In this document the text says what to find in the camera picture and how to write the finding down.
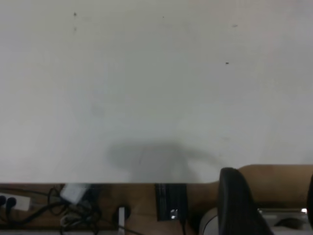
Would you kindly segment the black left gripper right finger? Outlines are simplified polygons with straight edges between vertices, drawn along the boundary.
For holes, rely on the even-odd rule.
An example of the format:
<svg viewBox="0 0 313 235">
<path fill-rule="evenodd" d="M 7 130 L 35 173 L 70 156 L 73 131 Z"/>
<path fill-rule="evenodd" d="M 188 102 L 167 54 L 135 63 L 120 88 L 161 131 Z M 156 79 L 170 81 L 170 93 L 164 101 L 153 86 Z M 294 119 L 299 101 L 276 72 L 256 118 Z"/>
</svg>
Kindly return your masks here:
<svg viewBox="0 0 313 235">
<path fill-rule="evenodd" d="M 307 208 L 313 207 L 313 175 L 311 176 L 308 195 L 307 195 Z"/>
</svg>

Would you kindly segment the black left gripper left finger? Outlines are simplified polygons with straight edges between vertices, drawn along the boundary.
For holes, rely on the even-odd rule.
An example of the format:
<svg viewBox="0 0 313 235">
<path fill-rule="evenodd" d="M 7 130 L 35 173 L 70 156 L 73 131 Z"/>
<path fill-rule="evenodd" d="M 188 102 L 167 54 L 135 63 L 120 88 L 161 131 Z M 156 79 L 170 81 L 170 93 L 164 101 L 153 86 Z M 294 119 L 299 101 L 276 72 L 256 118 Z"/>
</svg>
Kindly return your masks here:
<svg viewBox="0 0 313 235">
<path fill-rule="evenodd" d="M 247 181 L 237 169 L 221 169 L 217 209 L 220 235 L 273 234 L 258 212 Z"/>
</svg>

